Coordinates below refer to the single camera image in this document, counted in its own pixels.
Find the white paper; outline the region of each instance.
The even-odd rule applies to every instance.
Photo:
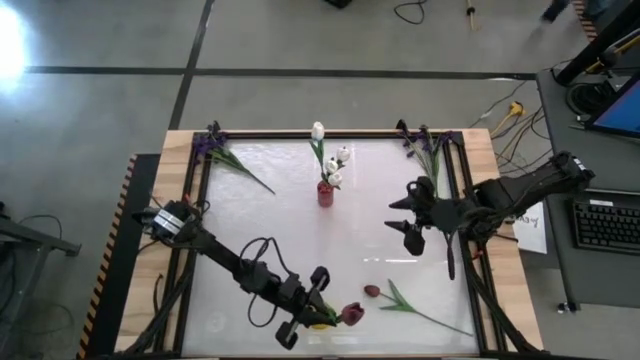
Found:
[[[544,233],[544,210],[539,202],[530,207],[513,224],[513,231],[518,238],[518,247],[522,250],[541,254],[547,253],[547,238]]]

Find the black floor line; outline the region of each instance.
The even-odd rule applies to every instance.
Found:
[[[101,67],[101,66],[29,66],[29,74],[76,74],[76,75],[183,75],[184,68],[153,67]]]
[[[77,75],[185,75],[185,85],[193,76],[234,77],[312,77],[312,78],[379,78],[379,79],[442,79],[442,80],[491,80],[514,79],[535,80],[535,73],[469,72],[469,71],[405,71],[405,70],[341,70],[341,69],[225,69],[195,68],[202,47],[204,34],[198,37],[199,45],[192,50],[187,68],[146,67],[93,67],[93,66],[30,66],[30,74],[77,74]]]
[[[187,61],[187,68],[185,74],[182,77],[182,83],[178,90],[178,96],[171,112],[171,120],[169,121],[169,130],[177,130],[180,127],[180,121],[182,120],[182,113],[184,112],[184,106],[187,102],[187,96],[189,95],[189,89],[191,88],[191,82],[193,80],[193,73],[198,64],[198,57],[200,57],[200,50],[202,50],[202,43],[204,42],[204,36],[207,33],[207,27],[209,23],[209,17],[211,15],[211,8],[215,0],[207,0],[200,16],[200,23],[198,24],[198,31],[196,37],[193,39],[193,46],[191,47],[191,53],[189,54],[189,61]]]
[[[442,79],[442,80],[535,80],[535,73],[466,72],[466,71],[402,71],[402,70],[339,70],[339,69],[195,69],[196,76],[234,77],[320,77],[320,78],[382,78],[382,79]]]

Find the monitor screen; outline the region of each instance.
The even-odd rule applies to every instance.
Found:
[[[635,81],[594,122],[593,125],[627,133],[640,134],[640,81]]]

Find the white tulip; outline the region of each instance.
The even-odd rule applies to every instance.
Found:
[[[324,126],[321,122],[316,121],[311,128],[311,138],[315,141],[324,139]]]
[[[332,186],[340,186],[342,184],[342,175],[340,173],[333,173],[329,176],[329,184]]]
[[[327,160],[327,162],[324,163],[324,169],[329,173],[329,174],[333,174],[336,171],[338,171],[338,163],[331,159],[331,160]]]
[[[351,153],[349,152],[349,150],[347,150],[347,147],[343,147],[342,149],[338,149],[338,152],[336,153],[336,159],[345,162],[347,160],[349,160],[349,158],[351,157]]]

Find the yellow object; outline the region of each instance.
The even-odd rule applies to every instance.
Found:
[[[613,52],[616,55],[619,55],[620,53],[623,53],[627,50],[629,50],[633,45],[635,45],[636,43],[640,42],[640,35],[634,37],[633,39],[629,40],[627,43],[625,43],[624,45],[620,46],[619,48],[615,49]],[[600,66],[604,66],[604,64],[602,64],[600,62],[600,60],[597,60],[595,63],[593,63],[591,66],[589,66],[587,68],[587,70],[585,70],[585,72],[587,74],[592,74],[594,73]]]
[[[504,119],[502,119],[502,121],[500,121],[500,124],[498,124],[498,126],[491,132],[491,137],[493,137],[495,134],[498,133],[498,131],[504,126],[507,120],[509,120],[514,116],[522,116],[525,113],[526,111],[524,111],[524,106],[522,106],[521,103],[517,101],[512,102],[511,105],[509,106],[509,113],[507,114],[507,116],[504,117]]]

